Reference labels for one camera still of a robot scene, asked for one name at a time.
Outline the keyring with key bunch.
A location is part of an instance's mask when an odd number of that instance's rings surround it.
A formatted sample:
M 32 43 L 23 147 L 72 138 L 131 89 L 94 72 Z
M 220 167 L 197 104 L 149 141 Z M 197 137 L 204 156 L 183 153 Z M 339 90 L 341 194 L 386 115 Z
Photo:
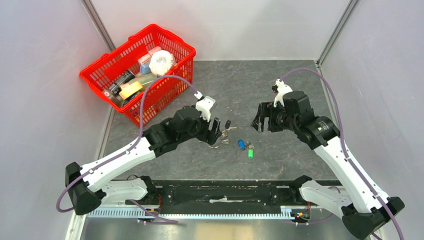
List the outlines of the keyring with key bunch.
M 210 149 L 217 149 L 222 144 L 229 145 L 229 143 L 230 143 L 229 131 L 235 130 L 235 129 L 237 129 L 237 127 L 232 125 L 232 121 L 227 120 L 225 125 L 224 125 L 224 130 L 221 131 L 221 135 L 218 138 L 217 142 L 215 142 L 214 145 L 209 144 L 209 143 L 205 143 L 205 145 Z

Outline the blue tag key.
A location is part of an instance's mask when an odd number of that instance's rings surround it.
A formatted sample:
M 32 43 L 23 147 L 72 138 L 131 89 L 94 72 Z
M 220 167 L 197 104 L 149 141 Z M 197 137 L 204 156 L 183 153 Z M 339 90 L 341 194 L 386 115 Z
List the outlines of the blue tag key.
M 246 149 L 245 142 L 244 142 L 242 139 L 239 139 L 239 140 L 237 141 L 237 144 L 238 144 L 238 147 L 239 147 L 241 150 L 245 150 L 245 149 Z

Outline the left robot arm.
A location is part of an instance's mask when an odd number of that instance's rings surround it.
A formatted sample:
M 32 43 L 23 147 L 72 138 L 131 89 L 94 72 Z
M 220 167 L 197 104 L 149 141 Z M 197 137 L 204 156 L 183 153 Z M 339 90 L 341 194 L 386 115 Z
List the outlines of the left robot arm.
M 65 190 L 76 215 L 85 215 L 101 204 L 141 201 L 152 204 L 157 188 L 149 176 L 134 180 L 115 180 L 133 167 L 174 151 L 179 144 L 198 139 L 213 145 L 221 136 L 219 118 L 206 120 L 193 106 L 185 106 L 173 117 L 144 130 L 141 138 L 110 155 L 80 166 L 72 162 L 65 168 Z

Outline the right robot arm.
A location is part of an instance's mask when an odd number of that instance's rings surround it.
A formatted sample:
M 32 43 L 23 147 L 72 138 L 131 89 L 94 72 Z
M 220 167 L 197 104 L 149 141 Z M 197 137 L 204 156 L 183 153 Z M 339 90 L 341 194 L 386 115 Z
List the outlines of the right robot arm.
M 340 130 L 326 116 L 317 116 L 303 91 L 279 95 L 261 102 L 251 123 L 258 132 L 289 130 L 330 167 L 346 193 L 341 194 L 303 175 L 288 191 L 289 200 L 311 202 L 340 218 L 357 239 L 364 240 L 405 208 L 398 196 L 389 196 L 359 165 L 341 138 Z

